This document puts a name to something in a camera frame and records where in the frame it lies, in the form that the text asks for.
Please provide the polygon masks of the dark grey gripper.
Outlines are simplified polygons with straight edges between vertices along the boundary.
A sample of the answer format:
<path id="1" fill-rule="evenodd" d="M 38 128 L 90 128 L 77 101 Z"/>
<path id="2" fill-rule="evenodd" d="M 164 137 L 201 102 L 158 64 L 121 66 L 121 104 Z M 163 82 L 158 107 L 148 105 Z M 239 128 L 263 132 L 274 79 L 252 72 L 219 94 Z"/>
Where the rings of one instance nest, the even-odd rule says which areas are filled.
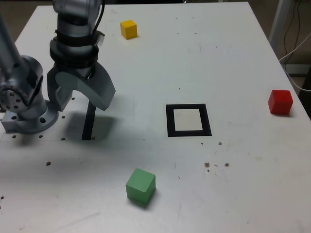
<path id="1" fill-rule="evenodd" d="M 62 112 L 72 97 L 72 90 L 85 95 L 97 108 L 105 111 L 114 95 L 115 87 L 105 68 L 96 62 L 86 68 L 61 71 L 54 66 L 47 74 L 47 91 L 51 104 Z"/>

